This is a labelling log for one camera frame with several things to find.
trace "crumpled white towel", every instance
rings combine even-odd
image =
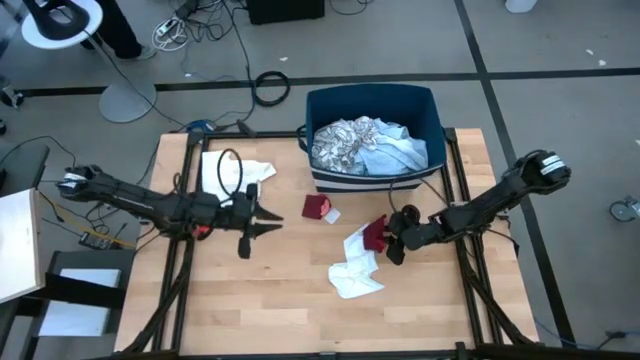
[[[229,198],[222,190],[218,181],[218,159],[222,151],[207,151],[202,155],[202,190],[210,194],[217,195],[220,201]],[[226,153],[220,164],[220,177],[227,191],[232,192],[238,186],[238,161],[230,159],[230,153]],[[242,160],[242,184],[240,191],[247,190],[250,183],[258,183],[276,174],[276,169],[271,163],[261,163],[255,160]]]
[[[362,231],[368,225],[364,224],[344,241],[347,262],[333,264],[329,268],[329,281],[343,299],[352,299],[384,289],[384,285],[371,279],[371,274],[378,270],[378,264],[375,253],[364,248]]]

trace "wooden tabletop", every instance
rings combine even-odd
[[[477,196],[495,184],[484,138],[479,129],[457,132],[471,195]],[[151,189],[161,193],[173,189],[185,147],[184,134],[162,136]],[[453,348],[456,341],[473,347],[454,244],[407,251],[402,266],[378,254],[380,270],[372,277],[385,288],[342,299],[329,283],[328,268],[345,261],[345,238],[390,213],[387,193],[330,195],[342,213],[336,224],[306,219],[300,216],[304,198],[315,188],[306,154],[295,139],[215,140],[210,150],[228,147],[243,159],[275,166],[278,173],[263,183],[260,202],[285,218],[284,228],[253,241],[250,260],[238,258],[238,232],[214,231],[196,243],[181,354],[440,350]],[[196,154],[190,190],[195,188],[199,151]],[[455,176],[451,161],[449,167]],[[439,174],[427,180],[444,193]],[[397,206],[414,204],[425,216],[444,207],[426,186],[393,196]],[[493,229],[508,234],[502,221],[496,221]],[[484,243],[495,299],[525,335],[537,339],[512,244],[491,233],[485,234]],[[136,255],[116,350],[135,338],[155,310],[167,248],[168,241],[158,239]],[[486,312],[479,298],[477,302],[485,338],[490,339]],[[175,306],[165,334],[171,334],[174,310]]]

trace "red cloth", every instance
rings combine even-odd
[[[384,242],[384,222],[387,215],[382,215],[362,232],[364,248],[381,253],[387,244]]]
[[[322,219],[326,214],[322,213],[322,205],[327,202],[329,206],[327,209],[331,208],[331,202],[326,195],[307,195],[307,198],[304,201],[304,207],[302,208],[302,216],[310,219]]]

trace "metal caster wheel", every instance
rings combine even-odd
[[[619,200],[609,206],[609,214],[620,222],[635,220],[640,209],[640,204],[634,198],[627,196],[624,200]]]

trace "gray floor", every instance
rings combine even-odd
[[[336,0],[345,10],[355,1]],[[640,29],[640,4],[634,0],[540,0],[525,15],[511,15],[501,0],[465,0],[475,35],[491,72],[598,69],[640,66],[634,35]],[[170,8],[161,0],[121,1],[141,41],[164,19]],[[281,70],[292,77],[406,73],[475,72],[474,62],[453,1],[376,0],[358,16],[339,16],[327,8],[316,21],[252,26],[239,14],[238,27],[254,74]],[[185,77],[179,63],[183,51],[161,53],[153,60],[123,65],[128,73],[144,74],[155,83],[201,81]],[[282,62],[281,57],[288,57]],[[209,78],[244,76],[242,53],[234,36],[211,44],[196,44],[191,68]],[[30,47],[19,32],[0,59],[0,72],[18,88],[107,85],[112,74],[96,54],[79,47],[43,51]],[[433,89],[445,126],[483,129],[497,174],[507,166],[480,82],[418,82]],[[617,223],[609,204],[637,194],[640,154],[637,114],[640,77],[494,81],[499,105],[516,153],[532,149],[557,151],[573,169],[569,186],[548,197],[533,197],[545,243],[577,341],[598,344],[605,330],[640,330],[637,310],[637,259],[640,222]],[[293,130],[304,121],[305,96],[319,86],[296,86],[290,97],[272,109],[257,108],[251,125],[257,130]],[[277,96],[280,89],[265,93]],[[157,107],[177,119],[216,118],[249,106],[247,89],[159,93]],[[49,134],[78,156],[124,180],[137,180],[158,135],[174,129],[150,113],[128,125],[101,119],[99,96],[51,96],[27,99],[19,111],[0,108],[9,122],[9,141]],[[69,158],[54,145],[44,179],[56,179]],[[50,184],[42,191],[55,196]],[[51,219],[48,209],[45,217]],[[524,220],[513,211],[513,235],[522,245],[520,266],[534,314],[553,327],[544,288],[532,254]],[[123,216],[113,219],[119,228]],[[125,237],[137,229],[128,226]],[[78,246],[68,233],[43,225],[43,264],[54,250]],[[24,328],[21,323],[17,328]],[[541,339],[559,342],[539,328]],[[12,334],[17,339],[19,329]],[[37,359],[79,359],[108,353],[114,337],[46,339]],[[608,349],[640,351],[640,338],[614,340]],[[8,349],[2,359],[14,359]]]

